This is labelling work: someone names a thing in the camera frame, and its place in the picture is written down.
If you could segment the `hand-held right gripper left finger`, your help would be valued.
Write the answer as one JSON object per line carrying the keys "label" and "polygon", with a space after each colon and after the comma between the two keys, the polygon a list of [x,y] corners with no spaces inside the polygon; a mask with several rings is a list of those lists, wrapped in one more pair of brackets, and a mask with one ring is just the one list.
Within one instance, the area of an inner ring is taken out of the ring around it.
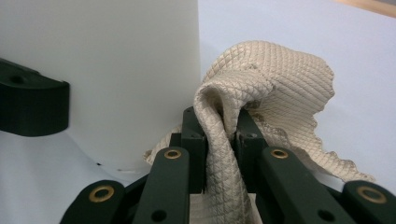
{"label": "hand-held right gripper left finger", "polygon": [[193,107],[184,110],[181,130],[171,133],[170,147],[182,147],[189,152],[190,194],[200,194],[205,191],[205,162],[207,155],[207,140],[205,133],[195,115]]}

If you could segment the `white plastic cylinder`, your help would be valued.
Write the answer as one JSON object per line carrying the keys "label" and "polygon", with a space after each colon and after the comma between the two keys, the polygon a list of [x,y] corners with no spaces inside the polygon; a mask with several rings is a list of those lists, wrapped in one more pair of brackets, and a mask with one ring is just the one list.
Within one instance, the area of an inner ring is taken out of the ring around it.
{"label": "white plastic cylinder", "polygon": [[134,178],[200,82],[198,1],[0,0],[0,57],[68,82],[68,134]]}

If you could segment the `wooden table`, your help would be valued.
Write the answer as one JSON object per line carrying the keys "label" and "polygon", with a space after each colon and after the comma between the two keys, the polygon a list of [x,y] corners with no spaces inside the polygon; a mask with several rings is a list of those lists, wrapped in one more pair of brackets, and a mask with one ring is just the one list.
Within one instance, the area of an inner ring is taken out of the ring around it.
{"label": "wooden table", "polygon": [[358,7],[380,15],[396,19],[396,0],[335,0],[336,2]]}

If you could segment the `white table sheet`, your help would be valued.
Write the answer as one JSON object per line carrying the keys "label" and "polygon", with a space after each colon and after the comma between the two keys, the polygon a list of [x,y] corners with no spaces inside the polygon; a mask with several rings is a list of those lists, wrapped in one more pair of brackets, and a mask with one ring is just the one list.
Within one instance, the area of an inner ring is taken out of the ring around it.
{"label": "white table sheet", "polygon": [[[317,117],[324,149],[396,193],[396,19],[333,0],[197,1],[200,81],[224,50],[246,40],[319,56],[334,73],[335,95]],[[109,174],[67,130],[0,131],[0,224],[59,224],[87,185],[142,176]]]}

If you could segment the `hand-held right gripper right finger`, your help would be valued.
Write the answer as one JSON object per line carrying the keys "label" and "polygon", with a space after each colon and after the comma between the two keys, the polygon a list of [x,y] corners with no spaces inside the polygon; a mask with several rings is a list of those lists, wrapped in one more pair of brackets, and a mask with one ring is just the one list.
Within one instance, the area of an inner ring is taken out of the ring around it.
{"label": "hand-held right gripper right finger", "polygon": [[264,146],[266,142],[253,117],[246,109],[242,109],[236,126],[234,155],[248,193],[254,193],[256,190],[255,162]]}

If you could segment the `beige quilted cloth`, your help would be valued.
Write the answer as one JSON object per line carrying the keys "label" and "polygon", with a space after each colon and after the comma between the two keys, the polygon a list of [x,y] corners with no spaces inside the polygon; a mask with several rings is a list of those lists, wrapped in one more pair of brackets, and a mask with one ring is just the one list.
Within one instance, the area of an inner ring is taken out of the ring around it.
{"label": "beige quilted cloth", "polygon": [[343,181],[372,181],[355,163],[326,152],[315,115],[333,97],[333,72],[321,58],[265,41],[225,50],[208,69],[193,109],[208,139],[206,192],[191,196],[190,224],[259,224],[231,142],[246,109],[271,147],[296,153],[309,169]]}

